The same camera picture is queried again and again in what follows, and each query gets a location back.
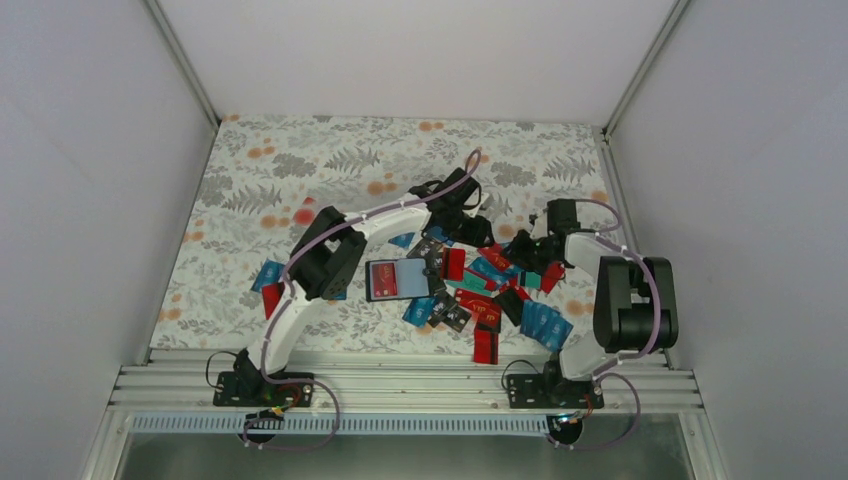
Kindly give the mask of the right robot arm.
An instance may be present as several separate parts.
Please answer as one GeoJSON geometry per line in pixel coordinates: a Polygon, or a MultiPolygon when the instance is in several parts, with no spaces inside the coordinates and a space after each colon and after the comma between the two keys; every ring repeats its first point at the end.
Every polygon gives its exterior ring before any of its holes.
{"type": "Polygon", "coordinates": [[[544,399],[565,407],[580,393],[579,381],[599,381],[626,360],[675,345],[679,335],[673,269],[669,260],[645,257],[609,240],[610,228],[592,230],[577,218],[577,201],[548,203],[542,234],[520,230],[502,250],[526,273],[558,280],[580,270],[595,281],[592,334],[566,343],[572,326],[555,308],[514,292],[497,296],[521,334],[553,352],[558,370],[541,384],[544,399]]]}

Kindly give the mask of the red card black stripe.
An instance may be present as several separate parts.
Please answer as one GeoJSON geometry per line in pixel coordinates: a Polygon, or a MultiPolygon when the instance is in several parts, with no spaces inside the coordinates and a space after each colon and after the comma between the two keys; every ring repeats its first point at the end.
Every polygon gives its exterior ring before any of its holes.
{"type": "Polygon", "coordinates": [[[465,260],[465,250],[444,248],[441,256],[441,278],[447,281],[461,281],[464,278],[465,260]]]}

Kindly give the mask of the black card holder wallet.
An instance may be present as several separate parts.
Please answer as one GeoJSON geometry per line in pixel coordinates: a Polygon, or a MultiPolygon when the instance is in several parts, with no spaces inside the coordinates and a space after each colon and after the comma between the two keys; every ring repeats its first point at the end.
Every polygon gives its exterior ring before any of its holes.
{"type": "Polygon", "coordinates": [[[394,300],[409,300],[421,297],[431,297],[446,290],[446,285],[439,277],[436,268],[424,258],[401,258],[372,260],[365,263],[366,300],[368,302],[383,302],[394,300]],[[372,297],[370,282],[370,266],[376,262],[394,262],[397,274],[398,295],[394,298],[377,299],[372,297]]]}

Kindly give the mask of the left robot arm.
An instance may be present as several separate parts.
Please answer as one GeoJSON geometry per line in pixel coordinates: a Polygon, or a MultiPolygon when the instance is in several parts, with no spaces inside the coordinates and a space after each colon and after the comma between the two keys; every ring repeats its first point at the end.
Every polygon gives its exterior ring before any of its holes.
{"type": "Polygon", "coordinates": [[[476,205],[469,201],[480,189],[472,168],[466,166],[370,210],[321,209],[271,285],[279,300],[266,330],[235,356],[232,375],[238,397],[263,405],[276,396],[278,385],[293,382],[285,370],[314,308],[347,290],[370,247],[432,228],[461,245],[494,245],[491,222],[477,215],[476,205]]]}

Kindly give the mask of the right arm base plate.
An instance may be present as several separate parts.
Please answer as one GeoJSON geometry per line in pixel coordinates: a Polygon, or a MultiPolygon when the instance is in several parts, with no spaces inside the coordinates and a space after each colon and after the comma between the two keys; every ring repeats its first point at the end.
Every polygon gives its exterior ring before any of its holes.
{"type": "Polygon", "coordinates": [[[507,397],[512,409],[601,409],[603,394],[590,381],[546,379],[542,374],[509,374],[507,397]]]}

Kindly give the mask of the floral patterned table mat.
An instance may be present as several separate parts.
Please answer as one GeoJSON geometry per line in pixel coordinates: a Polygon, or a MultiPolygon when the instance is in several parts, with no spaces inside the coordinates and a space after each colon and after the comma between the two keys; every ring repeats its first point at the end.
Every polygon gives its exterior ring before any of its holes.
{"type": "Polygon", "coordinates": [[[615,225],[590,126],[507,121],[232,115],[219,128],[151,344],[237,351],[266,319],[251,286],[266,259],[284,262],[306,227],[307,197],[369,210],[482,153],[475,178],[495,238],[540,223],[546,204],[574,198],[587,228],[615,225]]]}

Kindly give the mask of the blue card left side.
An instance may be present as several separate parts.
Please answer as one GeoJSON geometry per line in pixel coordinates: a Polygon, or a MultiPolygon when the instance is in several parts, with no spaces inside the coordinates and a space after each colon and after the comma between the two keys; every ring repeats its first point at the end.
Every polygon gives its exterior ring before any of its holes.
{"type": "Polygon", "coordinates": [[[284,268],[284,263],[266,259],[253,281],[251,290],[260,293],[266,286],[279,283],[284,268]]]}

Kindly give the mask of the blue card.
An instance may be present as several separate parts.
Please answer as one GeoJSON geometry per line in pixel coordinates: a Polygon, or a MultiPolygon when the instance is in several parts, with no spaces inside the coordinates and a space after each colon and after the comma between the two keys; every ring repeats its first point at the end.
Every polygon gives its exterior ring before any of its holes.
{"type": "Polygon", "coordinates": [[[416,328],[429,325],[437,302],[438,298],[435,296],[412,299],[402,316],[403,321],[416,328]]]}
{"type": "Polygon", "coordinates": [[[253,281],[251,290],[260,293],[266,286],[279,283],[284,268],[284,263],[266,259],[253,281]]]}

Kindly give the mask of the red vip card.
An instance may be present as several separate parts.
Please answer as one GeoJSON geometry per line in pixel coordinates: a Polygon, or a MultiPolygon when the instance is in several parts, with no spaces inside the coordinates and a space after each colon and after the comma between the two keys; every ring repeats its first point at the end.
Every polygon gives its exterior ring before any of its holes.
{"type": "Polygon", "coordinates": [[[398,283],[394,262],[376,262],[370,266],[372,297],[394,298],[398,295],[398,283]]]}
{"type": "Polygon", "coordinates": [[[466,289],[457,289],[454,298],[461,307],[471,313],[476,322],[492,329],[500,325],[501,308],[489,296],[466,289]]]}
{"type": "Polygon", "coordinates": [[[478,252],[499,272],[507,272],[513,267],[512,262],[503,256],[503,247],[498,243],[480,248],[478,252]]]}

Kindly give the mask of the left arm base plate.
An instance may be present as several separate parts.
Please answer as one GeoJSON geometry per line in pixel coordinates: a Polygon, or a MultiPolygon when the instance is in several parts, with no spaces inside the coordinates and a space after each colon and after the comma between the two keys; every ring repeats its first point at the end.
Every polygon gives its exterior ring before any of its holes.
{"type": "Polygon", "coordinates": [[[314,375],[305,372],[282,372],[282,380],[292,383],[272,384],[260,378],[257,387],[249,386],[234,372],[222,372],[217,379],[219,389],[213,396],[216,407],[309,407],[314,393],[314,375]]]}

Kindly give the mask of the blue card lower centre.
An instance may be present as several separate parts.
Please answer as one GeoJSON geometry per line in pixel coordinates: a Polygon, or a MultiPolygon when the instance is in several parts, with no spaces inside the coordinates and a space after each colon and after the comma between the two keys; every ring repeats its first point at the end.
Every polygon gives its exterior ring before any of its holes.
{"type": "Polygon", "coordinates": [[[437,302],[438,298],[435,296],[412,299],[402,316],[403,321],[416,328],[429,325],[437,302]]]}

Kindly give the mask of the red card left side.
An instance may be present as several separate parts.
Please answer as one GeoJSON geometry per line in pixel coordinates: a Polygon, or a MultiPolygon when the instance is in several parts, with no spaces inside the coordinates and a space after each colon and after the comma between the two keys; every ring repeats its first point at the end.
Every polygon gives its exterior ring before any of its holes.
{"type": "Polygon", "coordinates": [[[283,283],[271,283],[261,289],[265,318],[268,321],[271,320],[284,292],[285,285],[283,283]]]}

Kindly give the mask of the blue card fan right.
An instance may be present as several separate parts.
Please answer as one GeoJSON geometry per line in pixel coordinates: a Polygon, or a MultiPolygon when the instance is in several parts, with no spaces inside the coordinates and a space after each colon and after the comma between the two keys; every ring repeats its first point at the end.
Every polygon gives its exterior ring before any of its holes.
{"type": "Polygon", "coordinates": [[[524,302],[519,332],[546,350],[560,351],[572,331],[572,323],[557,309],[536,301],[524,302]]]}

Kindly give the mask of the red card at front edge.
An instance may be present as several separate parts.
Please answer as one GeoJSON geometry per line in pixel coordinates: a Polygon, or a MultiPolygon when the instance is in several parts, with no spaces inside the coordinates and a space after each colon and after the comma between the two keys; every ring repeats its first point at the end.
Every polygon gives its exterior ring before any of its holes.
{"type": "Polygon", "coordinates": [[[497,365],[499,362],[499,333],[488,328],[474,330],[473,361],[477,364],[497,365]]]}

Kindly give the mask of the teal card centre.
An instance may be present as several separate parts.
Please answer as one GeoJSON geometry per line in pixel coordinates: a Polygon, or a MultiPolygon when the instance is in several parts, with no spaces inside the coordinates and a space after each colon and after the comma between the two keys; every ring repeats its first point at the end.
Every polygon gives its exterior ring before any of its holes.
{"type": "Polygon", "coordinates": [[[492,293],[496,290],[496,283],[493,280],[468,268],[463,270],[461,280],[446,280],[445,284],[456,289],[468,290],[487,297],[491,297],[492,293]]]}

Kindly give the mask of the aluminium rail frame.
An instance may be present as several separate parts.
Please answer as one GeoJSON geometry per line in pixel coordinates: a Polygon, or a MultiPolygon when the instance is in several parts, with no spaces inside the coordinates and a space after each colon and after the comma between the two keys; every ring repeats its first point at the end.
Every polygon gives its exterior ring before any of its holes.
{"type": "MultiPolygon", "coordinates": [[[[87,479],[114,479],[134,433],[235,432],[247,406],[217,407],[207,375],[230,369],[227,356],[209,350],[151,350],[139,365],[124,366],[85,464],[87,479]]],[[[284,433],[494,434],[541,437],[550,417],[575,412],[653,414],[677,419],[685,456],[697,479],[725,475],[695,376],[671,368],[660,354],[613,371],[592,400],[544,407],[521,404],[516,356],[498,365],[475,364],[461,355],[297,352],[297,372],[312,373],[327,392],[307,396],[307,406],[286,414],[284,433]]]]}

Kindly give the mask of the translucent red dot card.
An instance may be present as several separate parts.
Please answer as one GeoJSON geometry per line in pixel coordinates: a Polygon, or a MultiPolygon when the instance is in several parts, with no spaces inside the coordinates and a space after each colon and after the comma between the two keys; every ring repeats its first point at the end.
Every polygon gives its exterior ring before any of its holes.
{"type": "Polygon", "coordinates": [[[324,204],[315,198],[307,196],[292,215],[292,222],[296,226],[309,227],[318,213],[324,208],[324,204]]]}

